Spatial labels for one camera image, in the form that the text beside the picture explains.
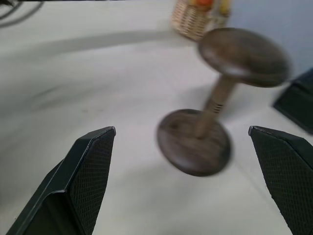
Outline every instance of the black object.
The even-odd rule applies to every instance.
[[[266,185],[293,235],[313,235],[313,147],[303,138],[251,126]]]
[[[313,135],[313,69],[294,80],[274,108]]]
[[[114,127],[107,127],[79,138],[7,235],[91,235],[107,186],[114,136]]]

